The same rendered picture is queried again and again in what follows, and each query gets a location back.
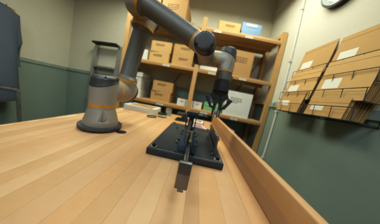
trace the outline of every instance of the wall pipe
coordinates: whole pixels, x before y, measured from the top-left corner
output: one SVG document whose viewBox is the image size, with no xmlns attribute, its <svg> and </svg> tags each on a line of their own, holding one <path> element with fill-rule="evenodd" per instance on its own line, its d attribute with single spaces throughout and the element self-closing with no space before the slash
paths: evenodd
<svg viewBox="0 0 380 224">
<path fill-rule="evenodd" d="M 305 5 L 306 5 L 306 0 L 303 0 L 302 8 L 300 9 L 300 17 L 299 17 L 298 28 L 297 28 L 297 30 L 296 30 L 296 34 L 295 34 L 294 46 L 292 47 L 292 52 L 291 52 L 291 54 L 290 54 L 290 59 L 289 59 L 289 61 L 288 61 L 288 69 L 286 70 L 285 79 L 284 79 L 284 84 L 282 85 L 282 90 L 281 90 L 281 92 L 280 92 L 280 98 L 281 98 L 281 94 L 282 94 L 282 92 L 285 91 L 286 81 L 288 80 L 288 76 L 289 76 L 289 72 L 290 72 L 290 67 L 291 67 L 291 65 L 292 65 L 292 59 L 294 58 L 294 53 L 295 53 L 296 43 L 298 42 L 299 31 L 300 31 L 300 25 L 302 24 L 302 19 L 303 19 L 303 13 L 304 13 L 304 7 L 305 7 Z M 273 118 L 273 122 L 272 122 L 272 124 L 271 124 L 270 132 L 269 132 L 269 136 L 268 136 L 268 138 L 267 138 L 266 146 L 264 147 L 263 155 L 261 156 L 261 158 L 262 158 L 263 160 L 264 160 L 264 158 L 265 158 L 265 156 L 266 156 L 267 148 L 269 147 L 270 138 L 271 138 L 271 135 L 272 135 L 272 133 L 273 133 L 273 128 L 274 128 L 275 122 L 276 122 L 276 120 L 277 120 L 277 115 L 278 115 L 278 110 L 275 110 L 274 118 Z"/>
</svg>

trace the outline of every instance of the blue box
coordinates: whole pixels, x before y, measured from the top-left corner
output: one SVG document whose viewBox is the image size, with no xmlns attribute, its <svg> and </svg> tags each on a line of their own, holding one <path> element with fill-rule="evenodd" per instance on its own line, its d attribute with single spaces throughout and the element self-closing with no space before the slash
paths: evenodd
<svg viewBox="0 0 380 224">
<path fill-rule="evenodd" d="M 261 28 L 262 25 L 243 22 L 241 27 L 241 33 L 260 36 Z"/>
</svg>

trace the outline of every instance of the ladder step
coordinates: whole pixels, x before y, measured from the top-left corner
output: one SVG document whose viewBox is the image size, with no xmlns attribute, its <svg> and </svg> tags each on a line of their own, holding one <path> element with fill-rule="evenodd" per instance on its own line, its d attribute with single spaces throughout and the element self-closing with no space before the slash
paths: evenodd
<svg viewBox="0 0 380 224">
<path fill-rule="evenodd" d="M 107 67 L 107 66 L 102 66 L 102 65 L 94 65 L 95 68 L 99 69 L 107 69 L 107 70 L 112 70 L 115 71 L 115 68 Z"/>
<path fill-rule="evenodd" d="M 100 46 L 106 46 L 106 47 L 112 47 L 112 48 L 120 48 L 120 46 L 116 43 L 110 43 L 110 42 L 103 42 L 103 41 L 97 41 L 97 40 L 92 40 L 92 42 L 95 45 L 100 45 Z"/>
</svg>

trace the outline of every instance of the green box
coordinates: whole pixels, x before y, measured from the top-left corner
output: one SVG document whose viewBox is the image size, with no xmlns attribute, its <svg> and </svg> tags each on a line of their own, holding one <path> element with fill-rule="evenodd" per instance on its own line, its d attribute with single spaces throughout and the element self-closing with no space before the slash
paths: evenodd
<svg viewBox="0 0 380 224">
<path fill-rule="evenodd" d="M 216 107 L 215 107 L 215 112 L 217 112 L 217 109 L 219 108 L 219 104 L 216 104 Z M 208 105 L 208 102 L 205 101 L 204 102 L 204 106 L 202 107 L 203 110 L 207 110 L 207 111 L 210 111 L 212 112 L 212 108 Z"/>
</svg>

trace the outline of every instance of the wall clock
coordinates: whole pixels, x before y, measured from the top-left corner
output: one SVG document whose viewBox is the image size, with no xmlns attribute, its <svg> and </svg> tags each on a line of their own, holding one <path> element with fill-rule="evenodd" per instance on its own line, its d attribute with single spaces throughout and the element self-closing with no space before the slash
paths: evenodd
<svg viewBox="0 0 380 224">
<path fill-rule="evenodd" d="M 321 4 L 324 8 L 336 9 L 337 7 L 344 5 L 348 1 L 349 0 L 321 0 Z"/>
</svg>

